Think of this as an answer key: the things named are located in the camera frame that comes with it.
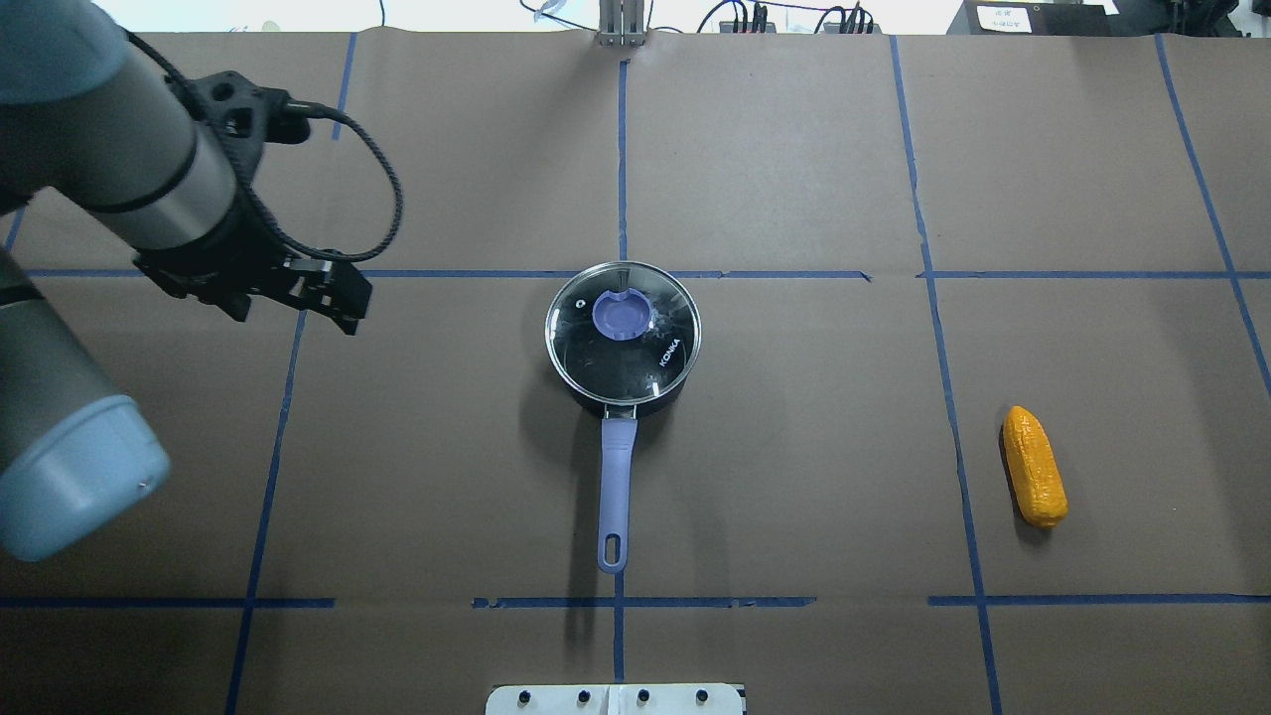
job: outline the yellow corn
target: yellow corn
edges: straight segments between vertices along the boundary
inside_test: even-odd
[[[1012,408],[1002,425],[1002,442],[1019,513],[1037,528],[1054,528],[1068,516],[1068,495],[1041,423],[1023,408]]]

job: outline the purple handle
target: purple handle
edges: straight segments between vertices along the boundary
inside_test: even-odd
[[[606,574],[619,574],[627,568],[633,447],[634,419],[606,418],[600,422],[600,538],[596,561]]]

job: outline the metal bracket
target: metal bracket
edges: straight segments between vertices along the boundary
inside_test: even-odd
[[[600,0],[600,29],[596,44],[639,47],[647,39],[644,0]]]
[[[746,688],[724,683],[502,686],[486,715],[745,715]]]

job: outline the electrical cable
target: electrical cable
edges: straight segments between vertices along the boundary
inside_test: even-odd
[[[871,32],[873,32],[873,14],[864,8],[860,8],[860,17],[855,24],[855,34],[869,34]]]
[[[857,4],[853,5],[853,8],[852,8],[852,13],[848,14],[848,19],[844,20],[843,23],[839,23],[839,33],[840,34],[855,34],[857,33],[857,22],[858,22],[859,18],[860,18],[860,0],[857,0]]]
[[[1183,0],[1171,0],[1169,4],[1172,5],[1173,11],[1169,19],[1169,29],[1167,32],[1171,34],[1185,34],[1187,20],[1185,19],[1186,15],[1181,15],[1179,13],[1186,11],[1186,4]]]
[[[529,10],[531,13],[538,13],[538,10],[535,10],[534,8],[530,8],[529,5],[526,5],[525,0],[516,0],[516,1],[520,3],[521,6],[525,8],[526,10]],[[581,25],[581,24],[578,24],[578,23],[576,23],[573,20],[567,20],[564,18],[553,15],[552,13],[543,13],[543,17],[547,18],[547,19],[549,19],[549,20],[555,20],[555,22],[558,22],[558,23],[561,23],[563,25],[567,25],[567,27],[572,27],[572,28],[577,28],[577,29],[588,29],[591,32],[599,32],[594,27]]]
[[[765,4],[771,5],[774,8],[791,8],[792,10],[812,10],[813,13],[822,13],[826,10],[826,8],[812,8],[811,5],[791,5],[789,3],[765,3]]]
[[[194,90],[194,84],[188,79],[186,79],[186,75],[180,74],[180,70],[178,70],[175,65],[169,62],[167,57],[160,55],[159,51],[151,47],[146,41],[141,39],[132,32],[128,30],[125,32],[127,33],[128,42],[131,42],[133,46],[141,50],[141,52],[144,52],[156,65],[159,65],[159,67],[163,69],[163,71],[168,72],[168,76],[172,77],[172,80],[177,84],[177,86],[180,88],[180,90],[186,94],[186,97],[189,98],[198,108],[198,110],[203,114],[205,123],[211,128],[212,136],[216,137],[216,142],[220,145],[221,151],[225,152],[225,159],[229,161],[230,168],[234,170],[234,180],[238,184],[239,190],[243,193],[244,197],[247,197],[248,203],[250,203],[252,206],[252,210],[255,211],[257,216],[261,218],[261,222],[263,222],[264,226],[269,230],[271,236],[275,240],[277,240],[281,245],[291,249],[299,255],[308,255],[310,258],[320,258],[323,260],[334,260],[341,263],[358,263],[362,260],[369,260],[379,255],[380,253],[384,253],[384,250],[393,243],[393,239],[397,237],[398,229],[402,227],[402,207],[404,202],[402,197],[402,182],[398,179],[397,171],[393,170],[393,165],[389,164],[388,156],[384,155],[384,151],[380,149],[379,144],[376,144],[375,140],[371,138],[371,135],[367,133],[361,124],[353,121],[352,117],[350,117],[344,112],[341,112],[339,109],[336,109],[333,107],[327,107],[324,104],[306,103],[306,102],[292,103],[297,107],[304,107],[305,109],[308,109],[308,112],[305,112],[305,116],[332,119],[334,122],[339,122],[347,126],[348,128],[353,130],[353,133],[356,133],[358,138],[361,138],[366,144],[366,147],[371,150],[371,154],[375,155],[375,159],[380,163],[380,166],[384,169],[385,175],[388,175],[389,183],[393,184],[393,224],[389,226],[388,232],[384,235],[380,243],[376,244],[375,248],[371,248],[370,250],[364,250],[361,253],[342,253],[334,249],[323,250],[319,248],[311,248],[309,245],[305,245],[304,243],[300,243],[295,237],[287,235],[287,232],[282,230],[282,226],[278,225],[278,220],[273,216],[273,212],[271,212],[269,208],[266,207],[264,201],[262,201],[261,197],[252,188],[252,177],[248,175],[247,168],[243,165],[243,161],[239,159],[234,147],[230,145],[230,140],[225,135],[225,127],[217,126],[216,122],[208,119],[212,116],[211,108],[207,105],[207,100],[203,99],[198,94],[198,91]]]
[[[844,24],[848,22],[848,9],[844,8],[843,5],[835,5],[835,6],[830,8],[829,10],[826,10],[825,13],[821,14],[821,19],[816,22],[816,29],[812,30],[812,34],[817,34],[819,32],[821,32],[821,25],[825,24],[825,19],[829,18],[830,13],[834,13],[834,11],[839,11],[839,13],[843,14],[843,23]]]
[[[736,30],[737,25],[736,13],[738,6],[741,6],[741,27],[742,29],[745,29],[746,24],[750,23],[750,10],[746,9],[746,5],[741,0],[721,0],[718,5],[710,8],[710,11],[707,13],[707,17],[702,18],[702,24],[698,25],[698,32],[702,32],[702,28],[707,27],[707,23],[710,22],[710,15],[716,14],[717,11],[719,11],[719,8],[723,8],[724,5],[728,4],[732,4],[733,29]]]

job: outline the purple lid knob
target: purple lid knob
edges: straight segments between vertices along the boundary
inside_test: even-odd
[[[591,321],[609,339],[633,339],[644,334],[652,314],[653,304],[634,287],[622,292],[606,290],[591,306]]]

